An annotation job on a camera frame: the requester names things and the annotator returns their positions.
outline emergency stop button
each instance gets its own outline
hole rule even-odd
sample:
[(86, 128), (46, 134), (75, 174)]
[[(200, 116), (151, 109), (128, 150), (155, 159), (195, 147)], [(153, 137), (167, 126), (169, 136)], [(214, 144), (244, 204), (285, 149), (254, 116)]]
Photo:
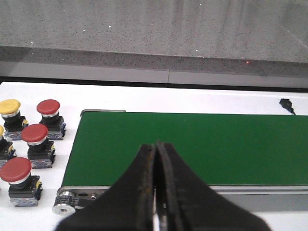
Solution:
[(26, 158), (16, 157), (2, 166), (0, 177), (10, 184), (20, 184), (30, 176), (30, 171), (31, 162)]
[(30, 145), (38, 145), (46, 140), (48, 128), (43, 124), (32, 124), (24, 128), (21, 138)]
[(56, 100), (44, 100), (37, 105), (37, 111), (42, 115), (51, 116), (56, 114), (60, 108), (60, 103)]

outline cable connector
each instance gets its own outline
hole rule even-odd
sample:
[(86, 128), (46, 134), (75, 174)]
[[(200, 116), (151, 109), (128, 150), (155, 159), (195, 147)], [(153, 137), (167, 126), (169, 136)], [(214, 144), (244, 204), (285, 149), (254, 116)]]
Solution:
[(296, 115), (294, 109), (292, 108), (292, 102), (289, 99), (281, 99), (279, 103), (284, 109), (287, 109), (289, 112)]

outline granite countertop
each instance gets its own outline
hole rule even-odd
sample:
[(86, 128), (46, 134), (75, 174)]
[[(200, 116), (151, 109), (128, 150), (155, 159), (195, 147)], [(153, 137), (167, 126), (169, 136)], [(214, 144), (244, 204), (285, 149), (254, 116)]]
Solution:
[(306, 0), (2, 0), (0, 61), (306, 74), (307, 25)]

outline button base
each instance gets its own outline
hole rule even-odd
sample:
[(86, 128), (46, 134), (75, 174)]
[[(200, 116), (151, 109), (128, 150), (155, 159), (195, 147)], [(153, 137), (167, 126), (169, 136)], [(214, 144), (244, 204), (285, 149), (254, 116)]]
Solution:
[(64, 122), (62, 116), (59, 116), (59, 118), (53, 123), (49, 123), (48, 120), (43, 118), (40, 121), (40, 124), (44, 124), (48, 128), (47, 136), (50, 140), (63, 140), (63, 137), (65, 136), (66, 123)]
[(42, 183), (39, 181), (39, 176), (30, 177), (32, 182), (26, 188), (9, 188), (9, 197), (15, 207), (38, 205), (42, 192)]
[(28, 159), (32, 163), (32, 168), (51, 168), (55, 159), (53, 141), (48, 141), (48, 145), (41, 152), (34, 152), (29, 148)]

